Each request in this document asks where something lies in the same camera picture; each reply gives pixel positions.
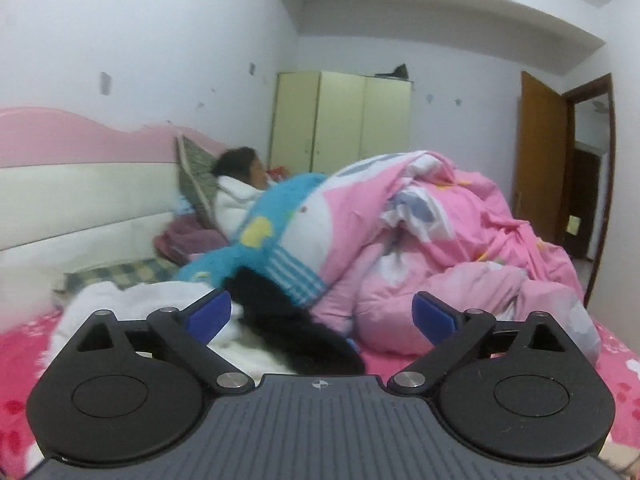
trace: door frame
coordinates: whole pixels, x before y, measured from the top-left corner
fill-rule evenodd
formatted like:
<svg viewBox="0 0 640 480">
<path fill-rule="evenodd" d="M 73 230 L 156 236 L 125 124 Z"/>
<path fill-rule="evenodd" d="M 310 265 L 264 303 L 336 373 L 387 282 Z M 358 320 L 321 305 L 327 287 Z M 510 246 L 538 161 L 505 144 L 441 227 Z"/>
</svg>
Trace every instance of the door frame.
<svg viewBox="0 0 640 480">
<path fill-rule="evenodd" d="M 562 188 L 562 205 L 560 211 L 561 227 L 558 229 L 558 237 L 564 235 L 564 229 L 569 221 L 569 202 L 571 195 L 571 178 L 572 178 L 572 158 L 574 156 L 575 147 L 575 105 L 578 103 L 588 101 L 594 97 L 598 97 L 604 94 L 609 95 L 609 174 L 607 175 L 607 196 L 605 198 L 604 211 L 602 215 L 602 230 L 600 231 L 600 240 L 598 240 L 598 248 L 596 250 L 596 257 L 593 261 L 593 270 L 591 271 L 591 277 L 589 279 L 589 285 L 584 293 L 584 306 L 587 307 L 591 293 L 593 292 L 593 286 L 596 282 L 598 271 L 600 270 L 600 260 L 602 259 L 602 253 L 604 251 L 604 244 L 607 238 L 607 230 L 609 228 L 609 213 L 611 210 L 611 201 L 613 199 L 613 183 L 614 174 L 616 169 L 616 109 L 614 106 L 613 97 L 613 77 L 609 73 L 584 85 L 578 86 L 568 92 L 565 92 L 562 97 L 567 101 L 568 109 L 568 121 L 567 121 L 567 150 L 566 150 L 566 164 L 564 170 L 564 185 Z"/>
</svg>

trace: headboard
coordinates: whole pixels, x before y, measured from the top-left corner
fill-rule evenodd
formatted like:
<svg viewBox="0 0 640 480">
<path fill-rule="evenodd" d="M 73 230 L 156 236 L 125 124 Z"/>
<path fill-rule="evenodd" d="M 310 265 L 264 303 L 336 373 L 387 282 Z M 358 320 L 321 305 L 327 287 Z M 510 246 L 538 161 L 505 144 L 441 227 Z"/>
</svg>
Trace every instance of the headboard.
<svg viewBox="0 0 640 480">
<path fill-rule="evenodd" d="M 0 109 L 0 269 L 151 257 L 177 204 L 180 134 L 226 149 L 172 124 L 120 132 L 61 110 Z"/>
</svg>

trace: floor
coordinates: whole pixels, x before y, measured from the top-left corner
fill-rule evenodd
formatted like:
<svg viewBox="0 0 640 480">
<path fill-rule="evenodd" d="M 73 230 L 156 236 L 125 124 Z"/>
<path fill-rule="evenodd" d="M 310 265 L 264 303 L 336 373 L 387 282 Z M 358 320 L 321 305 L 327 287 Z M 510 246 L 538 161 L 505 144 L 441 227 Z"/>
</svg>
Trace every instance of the floor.
<svg viewBox="0 0 640 480">
<path fill-rule="evenodd" d="M 588 260 L 572 260 L 574 264 L 575 272 L 578 274 L 578 280 L 582 288 L 586 291 L 591 278 L 591 271 L 593 270 L 593 262 Z"/>
</svg>

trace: silver screw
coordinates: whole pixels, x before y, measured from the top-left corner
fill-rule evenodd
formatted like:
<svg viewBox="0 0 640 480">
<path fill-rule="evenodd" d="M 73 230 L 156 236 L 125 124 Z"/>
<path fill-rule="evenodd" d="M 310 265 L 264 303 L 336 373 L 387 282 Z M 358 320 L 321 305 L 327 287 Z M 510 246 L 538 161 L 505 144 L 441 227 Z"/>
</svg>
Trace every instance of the silver screw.
<svg viewBox="0 0 640 480">
<path fill-rule="evenodd" d="M 219 375 L 216 382 L 218 386 L 233 390 L 245 386 L 245 384 L 249 382 L 249 377 L 238 372 L 227 372 L 226 374 Z"/>
<path fill-rule="evenodd" d="M 422 386 L 426 381 L 427 379 L 424 375 L 418 372 L 400 372 L 394 376 L 394 382 L 404 388 L 417 388 L 418 386 Z"/>
</svg>

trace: crosshair symbol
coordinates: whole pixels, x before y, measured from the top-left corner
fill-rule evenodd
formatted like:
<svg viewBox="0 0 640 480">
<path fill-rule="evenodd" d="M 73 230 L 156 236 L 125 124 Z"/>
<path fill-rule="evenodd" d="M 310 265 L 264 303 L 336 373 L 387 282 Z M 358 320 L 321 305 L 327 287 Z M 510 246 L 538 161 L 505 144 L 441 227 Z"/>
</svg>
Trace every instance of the crosshair symbol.
<svg viewBox="0 0 640 480">
<path fill-rule="evenodd" d="M 327 386 L 329 386 L 329 383 L 322 379 L 316 379 L 311 383 L 311 385 L 314 388 L 317 388 L 318 390 L 322 390 L 323 388 L 326 388 Z"/>
</svg>

